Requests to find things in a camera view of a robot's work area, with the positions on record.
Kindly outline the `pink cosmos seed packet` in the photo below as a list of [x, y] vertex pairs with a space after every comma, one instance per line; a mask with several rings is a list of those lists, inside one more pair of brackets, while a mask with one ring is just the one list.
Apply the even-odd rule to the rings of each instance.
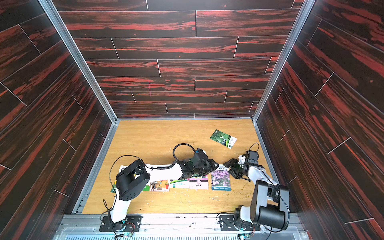
[[212, 190], [215, 191], [231, 191], [231, 181], [228, 168], [223, 165], [211, 173], [212, 176]]

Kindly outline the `green gourd seed packet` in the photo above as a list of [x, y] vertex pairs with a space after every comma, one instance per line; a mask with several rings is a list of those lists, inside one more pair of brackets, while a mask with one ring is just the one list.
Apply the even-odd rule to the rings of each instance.
[[229, 149], [232, 149], [232, 147], [237, 141], [237, 138], [219, 130], [215, 130], [214, 133], [211, 135], [210, 139]]

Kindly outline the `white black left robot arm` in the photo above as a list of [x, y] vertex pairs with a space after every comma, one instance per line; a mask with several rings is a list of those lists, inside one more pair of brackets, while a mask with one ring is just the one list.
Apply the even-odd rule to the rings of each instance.
[[113, 223], [122, 221], [126, 215], [131, 200], [136, 198], [145, 188], [148, 182], [162, 180], [185, 180], [197, 175], [203, 177], [215, 171], [219, 164], [210, 159], [202, 149], [194, 149], [190, 159], [179, 160], [173, 149], [174, 161], [170, 165], [153, 166], [146, 165], [139, 157], [119, 172], [116, 176], [116, 184], [113, 185], [116, 198], [109, 216]]

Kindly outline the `aster flower seed packet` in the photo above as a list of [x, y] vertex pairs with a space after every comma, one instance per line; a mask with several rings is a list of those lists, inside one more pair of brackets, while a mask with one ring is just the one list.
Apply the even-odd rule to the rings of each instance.
[[190, 189], [208, 190], [209, 189], [208, 176], [190, 178], [189, 179], [189, 186], [190, 186]]

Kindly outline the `magenta flower green seed packet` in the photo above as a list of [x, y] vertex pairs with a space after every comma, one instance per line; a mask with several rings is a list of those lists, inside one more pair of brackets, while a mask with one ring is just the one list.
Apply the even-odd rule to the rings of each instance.
[[151, 186], [150, 185], [146, 185], [144, 188], [143, 188], [143, 192], [149, 192], [151, 189]]

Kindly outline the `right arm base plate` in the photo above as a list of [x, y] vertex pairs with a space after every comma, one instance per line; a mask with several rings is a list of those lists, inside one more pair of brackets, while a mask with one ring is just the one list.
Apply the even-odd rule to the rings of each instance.
[[254, 232], [260, 231], [261, 227], [258, 224], [253, 224], [245, 221], [235, 221], [234, 214], [220, 213], [217, 215], [217, 221], [219, 222], [222, 232], [225, 231], [238, 231], [238, 232]]

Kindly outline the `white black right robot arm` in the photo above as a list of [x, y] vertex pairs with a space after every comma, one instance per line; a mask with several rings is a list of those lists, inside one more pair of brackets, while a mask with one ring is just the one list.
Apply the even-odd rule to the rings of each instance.
[[235, 209], [234, 225], [239, 230], [246, 229], [251, 224], [286, 230], [290, 220], [289, 189], [272, 180], [265, 168], [259, 165], [258, 159], [258, 152], [248, 150], [238, 159], [224, 163], [232, 177], [255, 184], [251, 205], [239, 205]]

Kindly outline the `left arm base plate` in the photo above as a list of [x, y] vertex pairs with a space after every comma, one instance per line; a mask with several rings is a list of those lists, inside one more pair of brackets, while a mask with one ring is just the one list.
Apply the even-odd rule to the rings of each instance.
[[125, 219], [114, 223], [111, 217], [104, 216], [100, 225], [100, 232], [138, 232], [140, 230], [142, 216], [127, 215]]

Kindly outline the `yellow marigold seed packet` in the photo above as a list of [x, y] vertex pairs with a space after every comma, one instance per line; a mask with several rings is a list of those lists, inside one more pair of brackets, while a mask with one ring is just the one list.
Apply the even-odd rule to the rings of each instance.
[[[127, 168], [127, 167], [128, 167], [128, 166], [121, 165], [120, 168], [119, 168], [119, 172], [121, 172], [122, 170], [124, 170], [124, 169]], [[114, 193], [114, 192], [115, 192], [114, 189], [117, 190], [117, 186], [116, 186], [116, 184], [117, 184], [117, 180], [115, 180], [114, 183], [113, 183], [113, 187], [112, 187], [112, 189], [111, 189], [111, 193]]]

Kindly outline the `cartoon shop seed packet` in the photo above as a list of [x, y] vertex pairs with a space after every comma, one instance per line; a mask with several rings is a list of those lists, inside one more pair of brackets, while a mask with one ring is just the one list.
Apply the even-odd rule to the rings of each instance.
[[151, 192], [168, 192], [170, 190], [169, 180], [153, 181], [150, 184]]

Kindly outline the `mixed ranunculus seed packet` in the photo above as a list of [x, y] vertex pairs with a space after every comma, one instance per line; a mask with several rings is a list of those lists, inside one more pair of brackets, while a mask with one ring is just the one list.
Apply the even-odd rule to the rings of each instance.
[[189, 180], [171, 180], [170, 187], [176, 189], [189, 189], [190, 182]]

